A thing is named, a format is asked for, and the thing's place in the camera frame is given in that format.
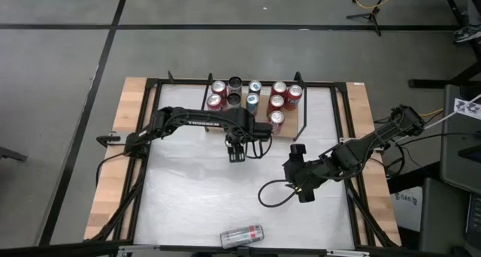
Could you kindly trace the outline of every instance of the blue can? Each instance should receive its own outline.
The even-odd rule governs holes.
[[[258,105],[259,105],[259,96],[255,93],[250,93],[246,99],[246,109],[253,115],[256,115]]]

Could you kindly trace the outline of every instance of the aluminum can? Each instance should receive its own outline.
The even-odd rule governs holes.
[[[222,96],[218,94],[209,95],[207,98],[207,109],[212,111],[221,111],[222,110]]]
[[[269,99],[269,105],[268,105],[268,112],[267,115],[271,114],[271,112],[275,110],[280,110],[284,105],[284,98],[280,95],[273,95]]]
[[[227,97],[227,86],[221,80],[216,80],[212,83],[210,87],[212,93],[222,96],[223,98]]]
[[[262,85],[259,81],[253,80],[249,83],[249,93],[261,94]]]
[[[280,95],[283,98],[285,98],[286,93],[287,93],[287,85],[283,81],[277,81],[274,84],[272,84],[271,97],[273,95]]]
[[[269,115],[269,121],[272,125],[272,134],[278,135],[284,124],[284,113],[275,110]]]
[[[220,243],[224,249],[242,246],[264,239],[264,231],[260,225],[236,228],[231,231],[224,231],[220,234]]]
[[[301,100],[302,88],[299,85],[292,85],[287,90],[286,102],[284,108],[286,110],[295,110],[298,107],[298,103]]]
[[[227,82],[228,93],[242,95],[242,80],[240,77],[231,77]]]
[[[246,98],[246,109],[255,116],[257,114],[258,105],[259,96],[255,93],[250,93]]]
[[[236,93],[228,95],[226,106],[227,108],[241,107],[241,96]]]

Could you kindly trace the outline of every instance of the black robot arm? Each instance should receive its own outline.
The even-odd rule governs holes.
[[[253,141],[268,141],[272,125],[256,122],[255,117],[246,109],[238,107],[226,111],[190,110],[182,107],[164,107],[158,110],[139,133],[131,133],[126,140],[124,152],[131,157],[145,155],[147,142],[174,133],[182,125],[209,126],[223,128],[226,132],[230,162],[245,160],[242,144]]]
[[[288,186],[295,189],[300,202],[314,201],[313,190],[325,181],[340,181],[359,175],[375,148],[394,137],[417,136],[424,130],[424,125],[424,120],[411,107],[401,105],[392,109],[388,123],[361,139],[332,147],[317,160],[305,162],[305,145],[293,144],[289,160],[283,164],[290,183]]]

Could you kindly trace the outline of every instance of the gray floor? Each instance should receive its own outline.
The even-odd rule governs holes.
[[[361,0],[371,5],[376,0]],[[118,0],[0,0],[0,23],[111,23]],[[456,0],[461,9],[465,0]],[[127,0],[121,23],[359,24],[350,0]],[[381,24],[452,25],[445,0],[393,0]],[[0,146],[29,154],[0,161],[0,247],[35,243],[98,64],[106,31],[0,31]],[[474,61],[450,32],[118,31],[53,243],[82,240],[95,193],[95,168],[125,77],[292,78],[365,82],[374,119],[403,103],[425,113],[441,90],[409,89],[410,78],[446,79]],[[421,164],[439,158],[439,140],[410,146]],[[397,158],[395,151],[384,157]],[[407,169],[415,165],[408,163]]]

